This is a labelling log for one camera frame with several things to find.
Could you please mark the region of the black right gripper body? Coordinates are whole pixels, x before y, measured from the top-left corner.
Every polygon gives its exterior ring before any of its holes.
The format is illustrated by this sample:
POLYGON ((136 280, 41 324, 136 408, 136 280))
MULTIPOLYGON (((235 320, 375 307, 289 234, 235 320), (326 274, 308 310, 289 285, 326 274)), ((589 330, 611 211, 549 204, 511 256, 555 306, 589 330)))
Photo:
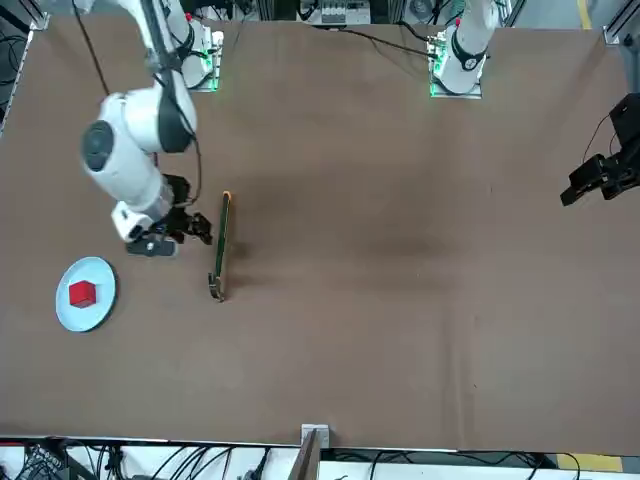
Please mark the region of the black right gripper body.
POLYGON ((172 194, 170 209, 162 218, 163 223, 188 223, 191 216, 186 211, 191 185, 182 176, 164 174, 164 180, 172 194))

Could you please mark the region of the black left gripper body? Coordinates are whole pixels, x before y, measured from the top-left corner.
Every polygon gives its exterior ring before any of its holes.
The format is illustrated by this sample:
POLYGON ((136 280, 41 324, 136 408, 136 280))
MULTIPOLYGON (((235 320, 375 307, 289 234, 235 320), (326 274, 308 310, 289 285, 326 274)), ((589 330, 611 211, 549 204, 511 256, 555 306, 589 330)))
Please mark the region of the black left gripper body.
POLYGON ((609 112, 609 118, 622 149, 629 147, 639 138, 640 97, 629 93, 609 112))

